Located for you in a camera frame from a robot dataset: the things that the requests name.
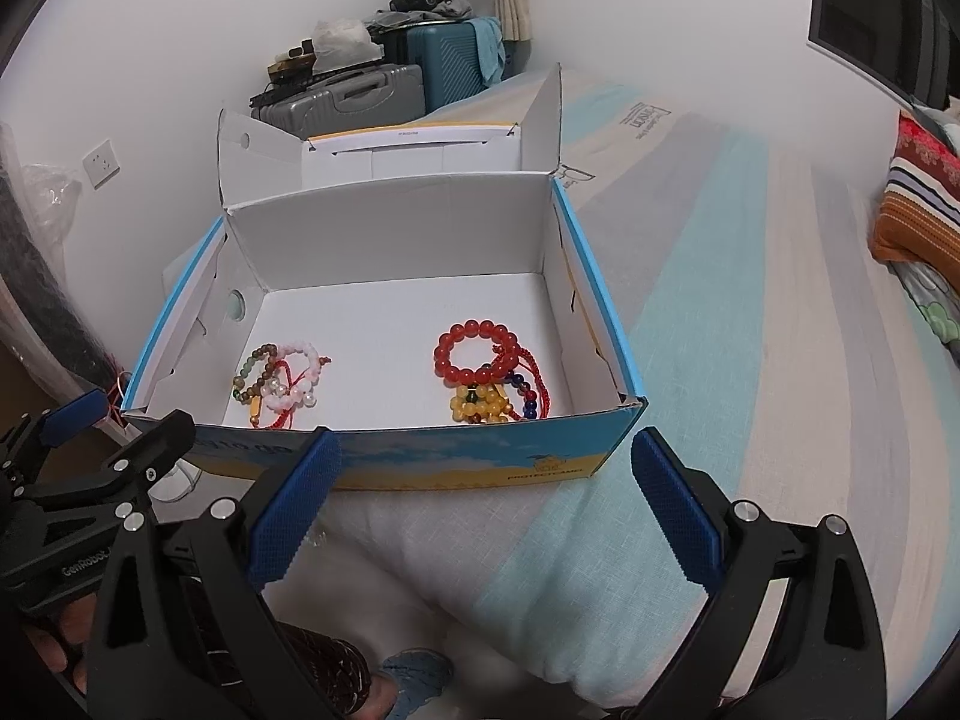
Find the electrical outlet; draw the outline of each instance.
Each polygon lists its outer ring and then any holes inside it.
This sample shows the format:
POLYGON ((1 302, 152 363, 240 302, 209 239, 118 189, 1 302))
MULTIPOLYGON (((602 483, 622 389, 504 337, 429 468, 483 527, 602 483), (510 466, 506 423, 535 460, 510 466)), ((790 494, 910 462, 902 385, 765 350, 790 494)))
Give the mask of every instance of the electrical outlet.
POLYGON ((83 158, 83 169, 90 176, 90 183, 93 184, 94 189, 120 170, 120 163, 113 156, 113 146, 110 145, 110 141, 103 141, 83 158))

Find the red bead bracelet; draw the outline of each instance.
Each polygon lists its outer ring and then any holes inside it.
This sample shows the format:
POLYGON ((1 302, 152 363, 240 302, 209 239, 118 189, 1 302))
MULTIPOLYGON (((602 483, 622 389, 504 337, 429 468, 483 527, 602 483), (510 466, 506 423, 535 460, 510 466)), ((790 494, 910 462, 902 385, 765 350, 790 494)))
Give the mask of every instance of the red bead bracelet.
MULTIPOLYGON (((546 418, 550 410, 550 394, 547 392, 546 384, 539 374, 539 367, 536 365, 534 356, 520 346, 517 341, 517 335, 511 333, 504 324, 494 324, 489 319, 483 322, 477 322, 476 319, 468 319, 463 324, 454 324, 449 331, 440 335, 437 341, 437 348, 433 350, 434 371, 440 378, 445 380, 450 386, 467 386, 475 388, 478 385, 496 384, 505 379, 515 377, 514 369, 523 367, 534 375, 536 388, 541 395, 541 419, 546 418), (453 346, 464 338, 489 338, 493 343, 493 360, 488 362, 478 370, 471 368, 459 368, 450 364, 450 352, 453 346)), ((517 377, 518 382, 522 382, 522 376, 517 377)), ((534 403, 536 394, 531 394, 529 386, 522 392, 522 397, 527 402, 534 403)), ((521 417, 516 413, 511 413, 513 419, 521 417)))

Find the window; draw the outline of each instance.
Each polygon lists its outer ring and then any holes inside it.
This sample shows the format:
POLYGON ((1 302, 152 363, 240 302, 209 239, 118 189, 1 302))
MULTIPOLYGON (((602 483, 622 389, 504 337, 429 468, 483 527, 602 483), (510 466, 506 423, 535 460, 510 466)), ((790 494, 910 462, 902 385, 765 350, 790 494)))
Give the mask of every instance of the window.
POLYGON ((903 98, 960 95, 960 43, 935 0, 813 0, 810 40, 903 98))

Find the finger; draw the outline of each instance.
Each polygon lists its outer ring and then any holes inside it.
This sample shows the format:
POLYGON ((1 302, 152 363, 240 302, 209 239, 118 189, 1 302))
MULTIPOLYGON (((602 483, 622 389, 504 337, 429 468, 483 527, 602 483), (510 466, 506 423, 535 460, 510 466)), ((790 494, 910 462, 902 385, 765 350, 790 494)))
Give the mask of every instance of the finger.
POLYGON ((86 695, 86 659, 83 659, 73 667, 73 683, 77 685, 80 693, 86 695))
POLYGON ((23 632, 30 640, 30 644, 34 645, 34 649, 37 650, 37 654, 40 655, 42 661, 47 664, 47 668, 56 671, 58 674, 66 669, 66 653, 64 653, 64 648, 56 643, 54 637, 32 625, 23 626, 23 632))
POLYGON ((97 596, 91 594, 78 598, 64 608, 59 617, 59 628, 67 644, 77 646, 88 642, 96 607, 97 596))

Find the open box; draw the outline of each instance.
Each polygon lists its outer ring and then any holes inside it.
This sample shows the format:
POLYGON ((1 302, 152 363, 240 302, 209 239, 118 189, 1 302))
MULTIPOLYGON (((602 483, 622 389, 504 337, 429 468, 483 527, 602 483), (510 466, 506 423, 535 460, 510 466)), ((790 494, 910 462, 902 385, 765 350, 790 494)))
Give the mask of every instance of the open box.
MULTIPOLYGON (((203 469, 254 476, 314 427, 337 432, 338 488, 438 490, 589 476, 646 405, 586 240, 551 173, 560 69, 522 124, 394 127, 301 142, 221 116, 224 215, 164 306, 124 400, 143 427, 198 424, 203 469), (533 352, 547 419, 456 424, 434 372, 440 333, 507 325, 533 352), (232 377, 263 343, 309 341, 332 359, 294 429, 251 428, 232 377)), ((480 367, 491 342, 458 343, 480 367)), ((295 374, 302 357, 290 365, 295 374)), ((512 400, 517 396, 511 389, 512 400)), ((272 422, 264 410, 261 424, 272 422)))

